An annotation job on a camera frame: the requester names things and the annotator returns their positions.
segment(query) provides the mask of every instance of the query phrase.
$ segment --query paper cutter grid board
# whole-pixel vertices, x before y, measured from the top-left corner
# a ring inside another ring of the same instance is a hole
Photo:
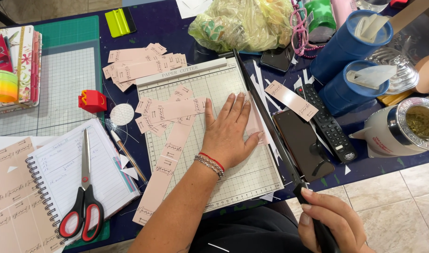
[[[98,16],[38,25],[35,30],[43,34],[40,103],[0,114],[0,136],[63,135],[95,117],[78,108],[77,96],[84,89],[102,88]]]
[[[211,98],[215,118],[217,118],[217,114],[230,93],[247,90],[236,60],[230,58],[227,59],[227,66],[225,67],[139,87],[138,94],[139,97],[145,96],[166,101],[180,84],[191,89],[194,92],[194,97],[206,96]],[[146,132],[151,169],[155,167],[171,129],[172,126],[168,127],[161,137],[157,137],[150,131]],[[187,168],[193,163],[194,156],[202,149],[204,133],[205,114],[202,113],[197,115],[165,197],[180,181]],[[246,140],[247,138],[248,134],[245,133],[244,139]],[[268,145],[259,146],[248,159],[235,168],[228,170],[222,180],[217,182],[205,207],[205,212],[262,196],[279,189],[283,189],[283,184],[272,158],[271,150]]]

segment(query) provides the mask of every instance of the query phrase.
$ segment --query blue cylindrical tube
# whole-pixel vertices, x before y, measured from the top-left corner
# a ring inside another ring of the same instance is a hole
[[[372,66],[377,66],[377,64],[365,60],[352,61],[320,90],[319,96],[332,115],[342,116],[385,94],[389,88],[389,80],[381,84],[379,89],[372,89],[347,81],[346,74],[350,70],[359,71]]]
[[[355,37],[355,28],[362,17],[376,14],[370,10],[352,12],[346,22],[336,32],[310,64],[311,74],[321,83],[328,83],[351,61],[364,60],[380,46],[392,39],[393,31],[389,22],[378,31],[374,43]]]

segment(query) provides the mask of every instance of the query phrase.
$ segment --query smartphone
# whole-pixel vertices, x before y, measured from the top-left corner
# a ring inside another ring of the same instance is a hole
[[[297,169],[311,182],[334,171],[312,126],[292,110],[278,113],[274,123]]]
[[[263,52],[261,56],[261,64],[279,70],[281,72],[288,71],[291,63],[293,47],[288,45],[286,48],[269,49]]]

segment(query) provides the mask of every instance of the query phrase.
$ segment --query silver bracelet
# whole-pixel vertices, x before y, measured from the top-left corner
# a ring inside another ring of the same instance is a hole
[[[195,155],[194,161],[199,161],[199,162],[203,163],[205,166],[207,166],[208,168],[211,168],[219,176],[219,179],[221,179],[221,177],[224,175],[224,172],[219,167],[219,165],[215,164],[214,162],[212,162],[211,160],[208,160],[207,158],[205,158],[203,156],[200,156],[198,154]]]

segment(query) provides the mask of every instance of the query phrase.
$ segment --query pink bottle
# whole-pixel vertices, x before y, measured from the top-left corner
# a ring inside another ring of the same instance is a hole
[[[355,0],[330,0],[333,17],[336,22],[336,30],[347,20],[350,13],[357,10]]]

